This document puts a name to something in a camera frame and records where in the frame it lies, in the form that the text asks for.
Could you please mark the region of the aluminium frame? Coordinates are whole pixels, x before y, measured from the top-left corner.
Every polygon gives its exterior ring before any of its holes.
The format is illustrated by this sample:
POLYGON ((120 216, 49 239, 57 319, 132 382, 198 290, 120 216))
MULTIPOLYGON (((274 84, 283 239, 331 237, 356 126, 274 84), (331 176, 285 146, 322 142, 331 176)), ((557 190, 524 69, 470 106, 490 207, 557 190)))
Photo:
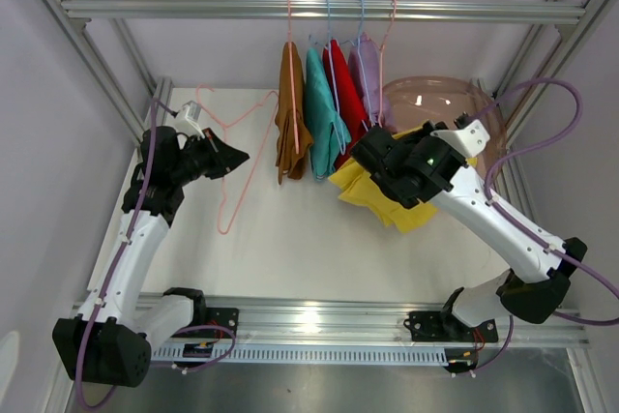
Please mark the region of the aluminium frame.
MULTIPOLYGON (((49 6, 87 47, 92 19, 67 16, 62 1, 49 6)), ((110 20, 164 27, 171 72, 188 82, 170 88, 171 105, 197 102, 200 124, 251 157, 223 179, 186 188, 143 294, 181 285, 216 297, 437 303, 507 271, 497 252, 446 212, 401 233, 310 173, 278 183, 274 119, 287 19, 110 20)), ((399 22, 414 24, 388 43, 400 66, 421 70, 428 57, 449 63, 468 42, 454 29, 431 32, 456 22, 399 22)))

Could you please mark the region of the red trousers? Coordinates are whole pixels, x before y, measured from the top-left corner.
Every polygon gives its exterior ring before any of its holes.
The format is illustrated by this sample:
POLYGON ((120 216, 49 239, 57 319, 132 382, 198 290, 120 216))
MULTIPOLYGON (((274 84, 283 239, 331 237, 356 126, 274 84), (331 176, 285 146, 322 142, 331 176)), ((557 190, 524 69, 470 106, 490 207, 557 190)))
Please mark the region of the red trousers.
MULTIPOLYGON (((338 87, 340 116, 345 128, 348 130, 349 141, 346 143, 344 155, 338 154, 335 167, 339 169, 350 157, 350 149, 368 131, 370 126, 368 116, 364 110, 361 99, 355 90, 351 74, 344 55, 336 40, 332 40, 333 63, 335 78, 338 87)), ((322 60, 327 60, 327 52, 323 50, 322 60)), ((323 63, 325 73, 329 69, 328 63, 323 63)))

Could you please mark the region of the pink translucent plastic basket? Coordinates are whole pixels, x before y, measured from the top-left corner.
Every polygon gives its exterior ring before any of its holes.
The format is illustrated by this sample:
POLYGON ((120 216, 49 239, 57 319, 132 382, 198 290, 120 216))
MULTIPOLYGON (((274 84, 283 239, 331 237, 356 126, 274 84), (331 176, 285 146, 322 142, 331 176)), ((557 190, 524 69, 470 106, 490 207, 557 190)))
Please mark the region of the pink translucent plastic basket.
MULTIPOLYGON (((383 91, 399 133, 417 129, 426 121, 444 122, 452 129, 458 116, 473 116, 491 103, 490 96, 475 83, 447 76, 409 76, 386 84, 383 91)), ((476 162, 478 173, 484 175, 505 155, 506 131, 496 108, 480 120, 490 135, 490 143, 476 162)))

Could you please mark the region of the teal trousers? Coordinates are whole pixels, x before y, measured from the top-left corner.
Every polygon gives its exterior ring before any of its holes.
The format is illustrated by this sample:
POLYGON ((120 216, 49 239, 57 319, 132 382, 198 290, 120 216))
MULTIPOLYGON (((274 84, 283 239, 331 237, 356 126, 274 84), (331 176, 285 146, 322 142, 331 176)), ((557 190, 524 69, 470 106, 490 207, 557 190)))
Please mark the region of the teal trousers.
POLYGON ((336 161, 345 154, 351 136, 336 109, 323 64, 313 48, 306 55, 304 118, 313 138, 309 148, 311 172, 315 181, 323 181, 336 171, 336 161))

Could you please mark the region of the yellow trousers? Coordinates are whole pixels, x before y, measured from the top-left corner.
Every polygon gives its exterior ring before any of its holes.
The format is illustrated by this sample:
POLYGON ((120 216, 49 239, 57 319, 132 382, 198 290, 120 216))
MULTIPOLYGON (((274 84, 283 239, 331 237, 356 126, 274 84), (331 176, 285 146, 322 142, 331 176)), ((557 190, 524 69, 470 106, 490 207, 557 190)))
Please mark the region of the yellow trousers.
MULTIPOLYGON (((437 208, 431 204, 432 199, 440 193, 451 192, 454 188, 454 176, 461 168, 473 166, 477 157, 466 159, 449 144, 432 136, 433 131, 448 129, 442 122, 426 122, 413 130, 418 129, 425 129, 428 135, 415 146, 410 164, 427 180, 427 203, 422 202, 412 209, 405 209, 388 199, 355 161, 355 145, 350 149, 348 161, 329 177, 329 181, 340 189, 339 200, 368 208, 383 225, 393 225, 401 233, 425 225, 437 212, 437 208)), ((400 138, 413 130, 396 133, 394 136, 400 138)))

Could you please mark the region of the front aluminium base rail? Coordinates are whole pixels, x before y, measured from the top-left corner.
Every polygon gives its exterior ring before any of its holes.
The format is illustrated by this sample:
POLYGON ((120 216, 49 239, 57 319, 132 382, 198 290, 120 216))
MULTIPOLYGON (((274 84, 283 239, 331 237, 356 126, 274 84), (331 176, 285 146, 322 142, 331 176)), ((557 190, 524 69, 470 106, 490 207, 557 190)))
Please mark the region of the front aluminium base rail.
MULTIPOLYGON (((207 307, 240 311, 241 343, 281 345, 395 346, 411 343, 403 320, 413 310, 440 310, 443 304, 315 301, 206 297, 207 307)), ((509 347, 587 348, 583 326, 550 317, 543 325, 515 318, 509 347)))

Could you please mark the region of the pink hanger of brown trousers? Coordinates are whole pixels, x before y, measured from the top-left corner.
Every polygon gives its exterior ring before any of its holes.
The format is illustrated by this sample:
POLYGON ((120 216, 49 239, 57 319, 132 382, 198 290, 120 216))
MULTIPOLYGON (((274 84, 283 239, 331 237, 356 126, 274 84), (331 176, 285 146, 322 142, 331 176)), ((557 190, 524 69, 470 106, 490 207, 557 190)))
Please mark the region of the pink hanger of brown trousers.
POLYGON ((294 136, 294 147, 295 154, 300 154, 300 137, 299 137, 299 129, 298 129, 298 121, 297 121, 297 104, 296 104, 296 94, 295 94, 295 75, 294 75, 294 59, 293 59, 293 50, 292 50, 292 8, 291 8, 291 0, 286 0, 286 11, 287 11, 287 33, 286 33, 286 44, 288 47, 288 69, 289 69, 289 81, 291 88, 291 103, 292 103, 292 122, 293 122, 293 136, 294 136))

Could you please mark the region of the blue hanger of red trousers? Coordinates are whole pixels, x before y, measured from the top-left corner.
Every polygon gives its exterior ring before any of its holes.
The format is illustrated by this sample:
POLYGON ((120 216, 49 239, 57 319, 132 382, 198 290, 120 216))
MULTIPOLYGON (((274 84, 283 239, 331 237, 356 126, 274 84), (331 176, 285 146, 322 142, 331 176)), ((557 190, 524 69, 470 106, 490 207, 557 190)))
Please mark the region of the blue hanger of red trousers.
POLYGON ((374 126, 378 116, 378 47, 365 32, 366 2, 359 0, 361 14, 356 37, 345 41, 351 44, 348 69, 360 95, 369 123, 374 126))

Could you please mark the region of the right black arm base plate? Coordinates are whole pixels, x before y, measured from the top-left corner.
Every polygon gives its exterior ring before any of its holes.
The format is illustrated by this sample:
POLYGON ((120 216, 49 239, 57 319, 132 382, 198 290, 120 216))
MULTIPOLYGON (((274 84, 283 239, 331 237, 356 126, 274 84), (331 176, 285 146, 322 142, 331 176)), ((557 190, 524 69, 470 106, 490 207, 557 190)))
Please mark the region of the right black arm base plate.
POLYGON ((469 327, 439 310, 413 310, 403 320, 403 327, 414 342, 496 343, 499 341, 493 319, 469 327))

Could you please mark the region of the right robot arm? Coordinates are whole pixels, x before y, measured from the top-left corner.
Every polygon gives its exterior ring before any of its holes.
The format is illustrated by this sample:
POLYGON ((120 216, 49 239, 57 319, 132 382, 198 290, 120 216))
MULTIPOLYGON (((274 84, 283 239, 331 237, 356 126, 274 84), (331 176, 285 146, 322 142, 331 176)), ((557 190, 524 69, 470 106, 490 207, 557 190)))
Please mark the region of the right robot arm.
POLYGON ((496 192, 484 191, 469 159, 488 141, 478 120, 457 130, 426 122, 402 137, 375 126, 350 151, 387 198, 405 209, 429 203, 447 212, 508 264, 498 277, 452 293, 440 316, 441 331, 450 339, 464 339, 475 327, 504 315, 546 322, 562 304, 575 270, 557 255, 567 241, 543 232, 544 243, 536 244, 525 232, 539 227, 496 192))

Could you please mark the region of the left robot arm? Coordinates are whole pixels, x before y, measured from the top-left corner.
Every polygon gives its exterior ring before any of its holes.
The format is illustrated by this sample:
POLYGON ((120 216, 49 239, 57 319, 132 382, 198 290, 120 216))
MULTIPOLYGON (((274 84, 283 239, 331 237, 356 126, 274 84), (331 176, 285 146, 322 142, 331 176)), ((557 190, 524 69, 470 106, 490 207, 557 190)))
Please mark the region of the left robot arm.
POLYGON ((211 130, 180 142, 174 128, 144 133, 121 210, 110 257, 76 316, 60 318, 52 340, 73 381, 136 387, 152 353, 175 335, 196 337, 208 325, 205 296, 172 287, 159 303, 137 315, 136 304, 152 261, 184 201, 184 188, 201 178, 220 179, 247 162, 211 130))

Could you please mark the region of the purple trousers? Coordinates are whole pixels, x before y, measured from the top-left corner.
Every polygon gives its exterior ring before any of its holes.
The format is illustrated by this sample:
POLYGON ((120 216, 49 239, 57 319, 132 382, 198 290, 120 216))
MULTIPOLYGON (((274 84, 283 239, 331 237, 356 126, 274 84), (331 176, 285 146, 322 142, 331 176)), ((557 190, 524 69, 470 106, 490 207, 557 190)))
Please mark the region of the purple trousers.
POLYGON ((393 111, 380 85, 379 48, 366 33, 349 51, 348 70, 370 123, 381 123, 393 133, 396 129, 393 111))

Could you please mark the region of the aluminium hanging rail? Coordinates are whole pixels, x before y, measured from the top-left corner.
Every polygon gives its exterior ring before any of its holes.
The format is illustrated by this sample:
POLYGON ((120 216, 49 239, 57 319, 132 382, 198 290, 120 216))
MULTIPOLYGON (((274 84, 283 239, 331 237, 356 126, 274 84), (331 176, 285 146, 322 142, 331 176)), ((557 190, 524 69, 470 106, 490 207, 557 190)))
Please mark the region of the aluminium hanging rail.
POLYGON ((63 0, 71 18, 288 19, 576 25, 585 15, 563 2, 415 0, 63 0))

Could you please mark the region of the brown trousers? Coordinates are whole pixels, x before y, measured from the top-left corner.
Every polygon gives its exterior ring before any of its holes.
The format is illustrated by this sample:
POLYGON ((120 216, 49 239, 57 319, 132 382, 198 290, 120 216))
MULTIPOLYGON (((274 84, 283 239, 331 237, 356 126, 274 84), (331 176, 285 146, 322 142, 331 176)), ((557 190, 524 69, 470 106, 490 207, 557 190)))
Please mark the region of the brown trousers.
POLYGON ((275 124, 279 131, 277 139, 276 167, 278 169, 278 183, 281 185, 283 178, 300 180, 306 171, 309 159, 309 150, 313 138, 306 127, 304 118, 304 76, 301 58, 297 46, 292 43, 295 75, 295 94, 297 104, 297 121, 300 137, 300 154, 295 154, 291 88, 288 69, 288 47, 284 45, 280 63, 280 82, 278 110, 275 116, 275 124))

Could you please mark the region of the blue hanger of teal trousers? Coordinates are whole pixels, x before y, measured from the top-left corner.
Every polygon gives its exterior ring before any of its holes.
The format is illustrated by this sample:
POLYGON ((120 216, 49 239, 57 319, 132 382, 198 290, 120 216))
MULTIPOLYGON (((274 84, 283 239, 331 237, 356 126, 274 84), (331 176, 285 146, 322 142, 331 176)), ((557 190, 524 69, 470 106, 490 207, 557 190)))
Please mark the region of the blue hanger of teal trousers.
POLYGON ((333 39, 333 29, 331 23, 331 1, 324 0, 326 6, 326 14, 327 14, 327 38, 325 43, 322 45, 322 49, 327 52, 327 60, 323 61, 323 63, 329 64, 329 69, 325 73, 327 77, 327 82, 330 85, 330 90, 332 93, 332 98, 334 101, 334 109, 337 114, 334 122, 334 130, 336 134, 336 138, 338 141, 339 153, 344 155, 346 152, 346 140, 344 137, 343 130, 343 121, 340 116, 340 107, 339 107, 339 95, 338 95, 338 87, 335 78, 334 71, 334 63, 333 63, 333 50, 332 50, 332 39, 333 39))

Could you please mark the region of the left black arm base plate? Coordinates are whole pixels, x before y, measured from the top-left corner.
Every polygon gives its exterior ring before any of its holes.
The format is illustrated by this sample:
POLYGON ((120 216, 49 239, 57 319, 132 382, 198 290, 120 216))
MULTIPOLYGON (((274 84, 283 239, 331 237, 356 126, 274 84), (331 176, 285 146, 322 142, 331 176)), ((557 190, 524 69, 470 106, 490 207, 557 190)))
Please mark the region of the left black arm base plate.
MULTIPOLYGON (((240 311, 237 308, 206 308, 200 310, 191 326, 221 326, 233 333, 237 332, 240 311)), ((194 338, 229 339, 230 335, 222 329, 200 329, 191 332, 194 338)))

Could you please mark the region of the empty pink hanger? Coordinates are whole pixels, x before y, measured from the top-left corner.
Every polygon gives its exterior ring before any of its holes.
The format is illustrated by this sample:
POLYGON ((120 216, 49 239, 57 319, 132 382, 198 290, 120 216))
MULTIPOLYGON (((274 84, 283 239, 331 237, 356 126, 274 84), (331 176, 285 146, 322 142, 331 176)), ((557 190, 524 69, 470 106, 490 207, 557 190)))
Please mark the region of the empty pink hanger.
POLYGON ((380 46, 378 47, 378 70, 379 70, 379 88, 378 88, 378 116, 376 118, 376 124, 382 127, 385 123, 385 104, 383 96, 384 86, 384 57, 387 41, 390 38, 393 26, 395 24, 397 12, 398 12, 398 0, 391 0, 391 13, 389 14, 389 25, 386 32, 383 35, 380 46))

